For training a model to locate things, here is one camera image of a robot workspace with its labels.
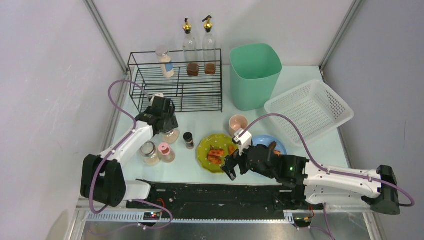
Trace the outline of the oil bottle gold spout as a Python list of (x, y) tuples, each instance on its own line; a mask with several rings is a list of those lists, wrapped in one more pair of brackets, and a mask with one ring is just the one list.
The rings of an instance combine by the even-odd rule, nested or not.
[(183, 54), (186, 61), (187, 75), (189, 77), (197, 77), (199, 75), (197, 43), (192, 35), (192, 25), (188, 22), (187, 17), (184, 19), (183, 30), (185, 33)]
[(216, 73), (216, 40), (212, 33), (213, 24), (211, 23), (212, 16), (208, 15), (202, 20), (205, 35), (202, 40), (202, 52), (204, 60), (204, 72), (207, 75)]

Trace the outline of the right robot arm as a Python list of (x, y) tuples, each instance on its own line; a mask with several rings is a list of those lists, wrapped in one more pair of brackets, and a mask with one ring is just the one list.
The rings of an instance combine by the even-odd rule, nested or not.
[(380, 214), (401, 213), (396, 176), (388, 165), (371, 170), (317, 167), (305, 157), (278, 155), (258, 144), (225, 157), (221, 169), (232, 181), (237, 177), (235, 167), (242, 175), (252, 171), (290, 188), (295, 205), (368, 206)]

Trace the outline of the tall jar blue label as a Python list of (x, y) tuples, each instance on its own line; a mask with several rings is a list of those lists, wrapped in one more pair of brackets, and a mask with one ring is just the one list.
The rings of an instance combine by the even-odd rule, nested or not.
[(172, 63), (172, 58), (169, 55), (169, 49), (164, 46), (158, 46), (155, 50), (158, 62), (160, 63), (160, 68), (162, 74), (165, 78), (171, 78), (175, 74), (174, 65)]

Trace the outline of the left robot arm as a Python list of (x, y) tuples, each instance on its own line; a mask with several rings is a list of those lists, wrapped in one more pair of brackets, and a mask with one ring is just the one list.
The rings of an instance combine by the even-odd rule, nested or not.
[(83, 160), (80, 194), (89, 200), (91, 209), (94, 202), (117, 207), (123, 201), (144, 200), (149, 196), (150, 184), (126, 180), (123, 166), (152, 138), (179, 126), (176, 107), (170, 98), (156, 94), (150, 104), (135, 117), (133, 126), (115, 145)]

